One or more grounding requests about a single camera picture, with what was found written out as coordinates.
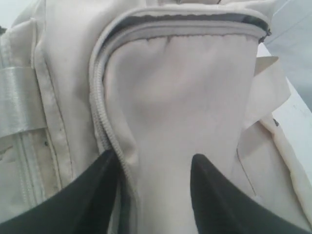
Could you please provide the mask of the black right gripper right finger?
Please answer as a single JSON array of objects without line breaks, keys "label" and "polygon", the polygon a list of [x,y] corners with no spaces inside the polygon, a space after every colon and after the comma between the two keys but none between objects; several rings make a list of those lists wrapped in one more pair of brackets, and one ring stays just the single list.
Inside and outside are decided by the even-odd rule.
[{"label": "black right gripper right finger", "polygon": [[232,184],[204,155],[192,158],[190,191],[200,234],[306,234]]}]

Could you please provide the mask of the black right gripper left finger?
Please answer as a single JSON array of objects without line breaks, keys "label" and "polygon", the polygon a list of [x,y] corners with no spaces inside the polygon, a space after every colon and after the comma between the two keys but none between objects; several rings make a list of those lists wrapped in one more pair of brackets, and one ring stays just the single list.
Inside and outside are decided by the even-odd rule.
[{"label": "black right gripper left finger", "polygon": [[117,194],[120,162],[113,150],[53,197],[1,223],[2,234],[106,234]]}]

